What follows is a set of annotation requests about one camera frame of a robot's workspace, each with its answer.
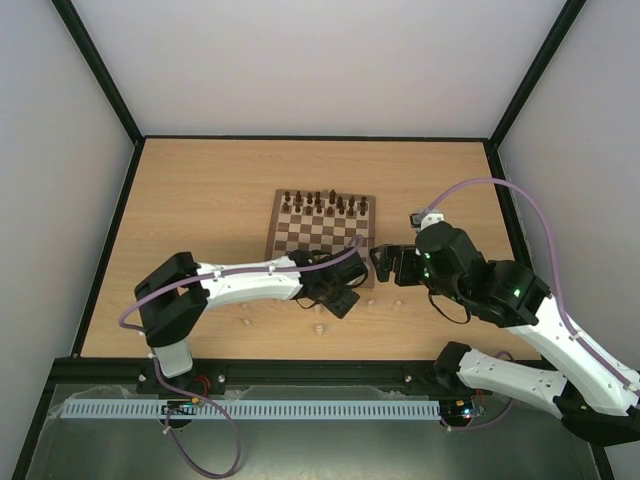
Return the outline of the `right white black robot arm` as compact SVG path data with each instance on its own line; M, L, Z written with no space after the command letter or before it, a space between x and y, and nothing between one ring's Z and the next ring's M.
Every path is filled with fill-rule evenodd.
M550 287L511 260L487 261L467 233L441 221L412 245L370 251L376 277L423 285L476 317L520 337L550 364L536 369L451 341L433 365L432 381L455 392L489 390L544 410L577 437L599 446L639 438L639 373L606 353L560 313Z

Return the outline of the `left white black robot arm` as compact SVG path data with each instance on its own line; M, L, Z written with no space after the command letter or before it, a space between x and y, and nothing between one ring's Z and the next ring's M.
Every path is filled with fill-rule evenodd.
M190 372L187 338L201 315L229 304L307 299L343 318L358 302L355 289L369 268L353 247L335 254L294 250L261 263L198 263L189 252L171 256L134 289L146 343L164 377Z

